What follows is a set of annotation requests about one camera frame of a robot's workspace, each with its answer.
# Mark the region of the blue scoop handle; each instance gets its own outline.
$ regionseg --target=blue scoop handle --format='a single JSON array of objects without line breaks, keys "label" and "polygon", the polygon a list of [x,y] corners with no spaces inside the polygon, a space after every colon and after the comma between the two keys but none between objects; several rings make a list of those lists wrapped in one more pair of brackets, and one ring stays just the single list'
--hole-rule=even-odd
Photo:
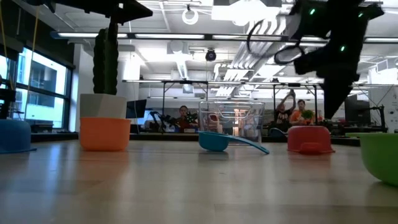
[{"label": "blue scoop handle", "polygon": [[247,139],[244,139],[244,138],[241,138],[241,137],[229,136],[227,134],[220,134],[220,133],[212,133],[212,132],[207,132],[207,131],[204,131],[204,133],[206,133],[206,134],[214,134],[214,135],[217,135],[217,136],[222,137],[222,138],[229,138],[229,139],[233,139],[235,141],[240,141],[240,142],[246,143],[246,144],[248,144],[248,145],[250,145],[252,147],[255,147],[256,149],[262,151],[265,154],[269,154],[268,149],[266,149],[266,148],[264,148],[262,146],[259,146],[259,145],[255,144],[254,142],[252,142],[250,140],[247,140]]}]

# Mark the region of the white pot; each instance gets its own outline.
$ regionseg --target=white pot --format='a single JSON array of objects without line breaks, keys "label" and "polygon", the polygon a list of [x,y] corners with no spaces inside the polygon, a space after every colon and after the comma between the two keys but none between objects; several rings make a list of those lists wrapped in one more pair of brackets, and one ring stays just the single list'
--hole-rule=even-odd
[{"label": "white pot", "polygon": [[127,99],[108,94],[81,94],[81,118],[126,119]]}]

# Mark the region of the orange bowl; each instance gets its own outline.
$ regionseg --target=orange bowl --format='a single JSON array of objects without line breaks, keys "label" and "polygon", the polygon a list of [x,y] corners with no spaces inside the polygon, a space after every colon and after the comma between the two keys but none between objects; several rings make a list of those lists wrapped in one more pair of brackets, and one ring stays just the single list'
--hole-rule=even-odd
[{"label": "orange bowl", "polygon": [[122,151],[130,140],[130,120],[80,118],[80,145],[87,151]]}]

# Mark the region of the cactus plant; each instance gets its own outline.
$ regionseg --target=cactus plant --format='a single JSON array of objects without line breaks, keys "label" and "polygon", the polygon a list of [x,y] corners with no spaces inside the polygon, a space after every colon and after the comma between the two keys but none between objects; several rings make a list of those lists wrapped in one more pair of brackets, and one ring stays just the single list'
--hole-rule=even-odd
[{"label": "cactus plant", "polygon": [[118,25],[111,22],[109,29],[101,29],[95,39],[94,93],[116,95],[118,57]]}]

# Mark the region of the security camera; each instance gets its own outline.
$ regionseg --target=security camera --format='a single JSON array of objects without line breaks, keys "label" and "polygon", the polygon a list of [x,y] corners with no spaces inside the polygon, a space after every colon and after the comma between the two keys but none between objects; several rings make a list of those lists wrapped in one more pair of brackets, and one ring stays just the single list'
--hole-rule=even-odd
[{"label": "security camera", "polygon": [[208,62],[212,62],[214,60],[216,60],[217,55],[216,52],[214,51],[214,49],[208,49],[207,53],[206,53],[206,61]]}]

